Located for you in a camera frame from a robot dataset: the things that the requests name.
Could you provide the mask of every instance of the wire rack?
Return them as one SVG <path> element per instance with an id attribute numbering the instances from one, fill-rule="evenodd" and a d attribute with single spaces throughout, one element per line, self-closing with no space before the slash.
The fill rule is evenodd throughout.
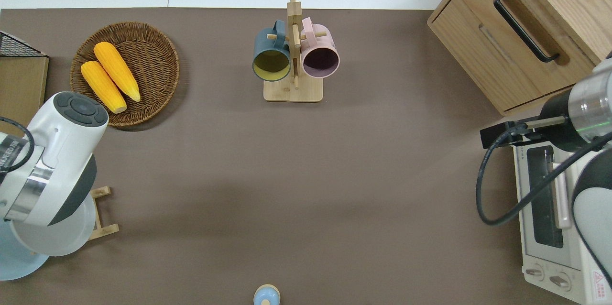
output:
<path id="1" fill-rule="evenodd" d="M 2 56 L 47 56 L 17 37 L 0 31 L 0 57 Z"/>

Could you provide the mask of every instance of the mug handle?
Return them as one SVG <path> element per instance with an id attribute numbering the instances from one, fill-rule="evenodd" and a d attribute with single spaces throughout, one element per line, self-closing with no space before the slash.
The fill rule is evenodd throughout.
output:
<path id="1" fill-rule="evenodd" d="M 273 27 L 274 33 L 276 34 L 276 40 L 274 41 L 274 48 L 281 50 L 284 47 L 284 22 L 282 20 L 276 20 Z"/>
<path id="2" fill-rule="evenodd" d="M 315 27 L 312 25 L 310 17 L 306 17 L 302 20 L 304 26 L 304 35 L 306 35 L 306 41 L 308 46 L 313 47 L 317 45 L 317 37 L 315 37 Z"/>

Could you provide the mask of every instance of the wooden cabinet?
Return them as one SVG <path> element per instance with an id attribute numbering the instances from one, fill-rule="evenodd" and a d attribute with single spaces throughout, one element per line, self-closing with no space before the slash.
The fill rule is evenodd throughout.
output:
<path id="1" fill-rule="evenodd" d="M 495 1 L 443 0 L 428 25 L 503 115 L 570 88 L 612 51 L 612 0 Z"/>

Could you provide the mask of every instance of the wooden mug rack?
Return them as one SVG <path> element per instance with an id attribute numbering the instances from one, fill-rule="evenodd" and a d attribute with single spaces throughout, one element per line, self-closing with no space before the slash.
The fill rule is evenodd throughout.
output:
<path id="1" fill-rule="evenodd" d="M 289 57 L 291 58 L 291 74 L 278 81 L 264 81 L 264 99 L 269 102 L 321 102 L 323 100 L 323 79 L 308 76 L 300 57 L 301 41 L 305 40 L 302 31 L 302 3 L 290 0 L 287 3 L 286 39 L 289 42 Z M 317 33 L 316 37 L 326 35 Z M 269 34 L 269 39 L 276 35 Z"/>

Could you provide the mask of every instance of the corn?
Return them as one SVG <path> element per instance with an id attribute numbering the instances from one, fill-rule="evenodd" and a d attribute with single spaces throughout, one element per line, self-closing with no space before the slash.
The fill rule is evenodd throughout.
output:
<path id="1" fill-rule="evenodd" d="M 108 42 L 99 42 L 94 46 L 94 54 L 117 87 L 131 99 L 140 102 L 138 84 L 115 46 Z"/>
<path id="2" fill-rule="evenodd" d="M 81 74 L 110 111 L 118 114 L 127 109 L 123 96 L 98 61 L 87 61 L 81 65 Z"/>

